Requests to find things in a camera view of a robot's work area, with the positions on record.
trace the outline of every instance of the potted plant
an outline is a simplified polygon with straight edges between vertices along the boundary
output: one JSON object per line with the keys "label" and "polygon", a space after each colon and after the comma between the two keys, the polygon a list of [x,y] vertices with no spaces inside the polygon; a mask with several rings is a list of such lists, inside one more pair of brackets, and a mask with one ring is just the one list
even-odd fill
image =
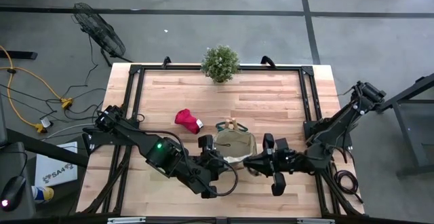
{"label": "potted plant", "polygon": [[227,45],[218,45],[217,48],[208,48],[201,70],[214,82],[222,83],[232,79],[233,74],[238,72],[238,66],[238,54]]}

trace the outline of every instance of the wooden tabletop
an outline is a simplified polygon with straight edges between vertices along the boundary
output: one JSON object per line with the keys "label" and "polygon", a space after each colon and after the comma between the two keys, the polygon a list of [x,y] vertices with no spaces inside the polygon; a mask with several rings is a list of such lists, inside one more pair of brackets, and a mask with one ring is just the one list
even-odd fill
{"label": "wooden tabletop", "polygon": [[[102,108],[122,104],[129,69],[128,63],[113,64]],[[322,114],[331,117],[340,109],[332,69],[328,65],[315,65],[313,69]],[[129,115],[137,80],[136,76]],[[307,90],[311,98],[308,82]],[[262,138],[266,132],[272,133],[275,139],[285,137],[289,146],[297,151],[306,148],[300,82],[294,71],[243,71],[222,85],[214,84],[200,71],[146,71],[139,107],[139,113],[144,115],[140,128],[176,133],[185,142],[191,155],[200,152],[197,147],[199,136],[215,134],[215,124],[230,117],[236,117],[238,123],[249,128],[256,137],[259,151],[262,150]],[[193,116],[204,124],[198,135],[174,123],[176,113],[185,108],[190,109]],[[312,118],[315,118],[314,111],[311,113]],[[103,146],[90,155],[77,211],[88,207],[105,185],[113,148]],[[334,158],[339,170],[345,169],[355,174],[351,160],[345,164],[339,153],[335,153]],[[252,176],[247,170],[239,170],[239,184],[232,194],[201,199],[200,195],[193,194],[176,178],[167,179],[147,165],[137,147],[134,147],[122,215],[320,217],[315,178],[299,172],[284,175],[288,186],[279,197],[271,194],[272,178]],[[214,185],[219,192],[225,192],[231,188],[233,181],[233,173],[225,172]],[[324,181],[323,184],[331,211],[330,192]],[[115,204],[117,186],[118,183],[114,187],[111,208]],[[359,212],[363,212],[363,206],[355,196],[346,197]]]}

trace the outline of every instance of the electric fan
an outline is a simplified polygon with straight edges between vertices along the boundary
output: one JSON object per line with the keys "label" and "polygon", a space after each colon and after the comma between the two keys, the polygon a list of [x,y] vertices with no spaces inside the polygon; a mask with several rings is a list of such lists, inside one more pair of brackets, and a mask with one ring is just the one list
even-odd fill
{"label": "electric fan", "polygon": [[81,30],[87,33],[100,47],[101,54],[111,67],[106,54],[107,52],[113,58],[120,58],[127,62],[132,62],[123,57],[125,46],[116,35],[115,30],[99,14],[86,3],[74,4],[74,17],[80,24]]}

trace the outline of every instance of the gray floor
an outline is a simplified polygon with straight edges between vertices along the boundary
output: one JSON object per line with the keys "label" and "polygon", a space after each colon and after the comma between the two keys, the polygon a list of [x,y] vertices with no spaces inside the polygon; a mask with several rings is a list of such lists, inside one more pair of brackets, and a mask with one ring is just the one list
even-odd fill
{"label": "gray floor", "polygon": [[[83,1],[92,7],[163,10],[287,10],[301,11],[301,0],[0,0],[1,5],[71,7]],[[434,0],[309,0],[311,11],[329,12],[432,12]],[[206,47],[230,45],[244,63],[263,55],[278,64],[312,64],[304,17],[284,16],[168,16],[104,15],[127,47],[126,57],[140,62],[199,62]],[[322,64],[332,65],[338,93],[357,80],[369,81],[390,98],[434,70],[434,19],[314,18],[313,26]],[[0,45],[9,50],[39,53],[36,61],[15,61],[44,77],[61,93],[82,84],[90,62],[87,36],[70,14],[0,13]],[[89,87],[104,88],[110,69],[94,43]],[[0,83],[9,76],[4,72]],[[25,73],[14,78],[13,88],[43,98],[53,96]],[[14,98],[38,108],[43,102],[17,93]],[[81,110],[103,99],[94,92],[77,100]],[[340,98],[341,105],[348,101]],[[41,137],[25,126],[3,100],[7,126],[29,136]],[[40,113],[17,105],[25,118],[35,122]],[[71,124],[55,123],[51,132]],[[357,178],[366,213],[373,217],[433,222],[434,175],[399,180],[395,172],[412,165],[392,111],[370,113],[352,131]],[[53,139],[61,143],[67,138]]]}

